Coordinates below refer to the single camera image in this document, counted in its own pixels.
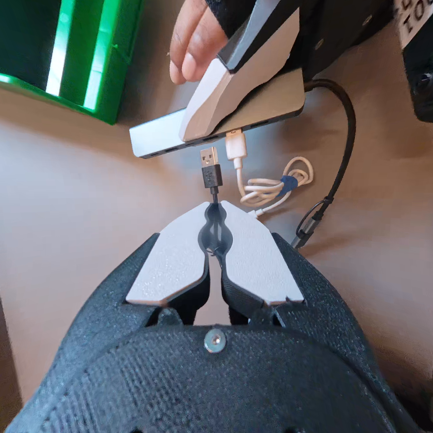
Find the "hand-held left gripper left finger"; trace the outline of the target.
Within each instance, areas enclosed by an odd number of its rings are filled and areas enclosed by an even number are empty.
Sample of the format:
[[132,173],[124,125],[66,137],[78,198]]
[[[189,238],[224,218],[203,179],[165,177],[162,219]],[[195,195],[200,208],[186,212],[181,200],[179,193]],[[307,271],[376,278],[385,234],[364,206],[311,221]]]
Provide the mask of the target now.
[[159,233],[126,302],[176,310],[185,325],[210,295],[209,257],[201,240],[209,202],[173,220]]

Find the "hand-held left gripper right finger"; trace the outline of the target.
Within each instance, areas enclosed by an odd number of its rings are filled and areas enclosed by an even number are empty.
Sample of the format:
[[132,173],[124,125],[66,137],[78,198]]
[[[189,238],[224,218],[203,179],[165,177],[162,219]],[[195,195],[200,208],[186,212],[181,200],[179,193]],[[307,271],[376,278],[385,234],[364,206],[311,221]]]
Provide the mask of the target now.
[[301,292],[269,229],[228,201],[219,205],[221,290],[230,314],[252,319],[262,308],[301,304]]

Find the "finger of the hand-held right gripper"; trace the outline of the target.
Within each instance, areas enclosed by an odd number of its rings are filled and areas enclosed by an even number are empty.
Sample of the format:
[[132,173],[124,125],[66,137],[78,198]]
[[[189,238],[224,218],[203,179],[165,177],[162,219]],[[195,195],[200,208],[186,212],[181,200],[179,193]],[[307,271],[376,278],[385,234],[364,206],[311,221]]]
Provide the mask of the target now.
[[237,73],[229,73],[214,59],[186,107],[179,129],[181,142],[203,141],[236,128],[254,128],[291,114],[291,72],[263,81],[263,68],[250,59]]
[[277,61],[272,66],[275,74],[290,55],[291,44],[299,32],[300,1],[297,0],[257,0],[250,15],[228,40],[227,45],[217,55],[226,70],[235,74],[249,61],[265,61],[266,55],[277,47],[279,52],[271,54]]

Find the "grey slim usb hub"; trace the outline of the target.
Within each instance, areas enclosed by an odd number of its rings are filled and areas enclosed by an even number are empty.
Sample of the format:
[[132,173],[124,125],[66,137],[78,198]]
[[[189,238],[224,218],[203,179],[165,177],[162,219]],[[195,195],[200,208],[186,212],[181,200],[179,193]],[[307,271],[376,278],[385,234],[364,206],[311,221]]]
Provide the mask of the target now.
[[129,134],[133,154],[138,158],[150,159],[177,150],[213,143],[235,130],[246,132],[294,118],[302,113],[305,99],[302,69],[293,69],[276,75],[253,90],[238,108],[206,137],[188,142],[179,138],[185,109],[132,127]]

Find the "green plastic bin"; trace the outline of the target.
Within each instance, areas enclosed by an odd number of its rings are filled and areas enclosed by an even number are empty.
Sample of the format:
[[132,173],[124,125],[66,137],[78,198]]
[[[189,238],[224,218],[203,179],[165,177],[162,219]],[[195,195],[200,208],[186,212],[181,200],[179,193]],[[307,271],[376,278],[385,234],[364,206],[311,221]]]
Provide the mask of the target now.
[[116,123],[142,0],[2,0],[0,85]]

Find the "person's right hand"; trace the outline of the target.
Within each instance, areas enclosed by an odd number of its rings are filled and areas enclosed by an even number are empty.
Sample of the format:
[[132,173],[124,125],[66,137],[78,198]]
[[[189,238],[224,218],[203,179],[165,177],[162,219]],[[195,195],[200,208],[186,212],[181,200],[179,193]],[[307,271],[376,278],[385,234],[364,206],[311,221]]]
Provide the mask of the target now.
[[228,38],[206,1],[186,0],[177,16],[170,42],[171,81],[197,82],[226,46]]

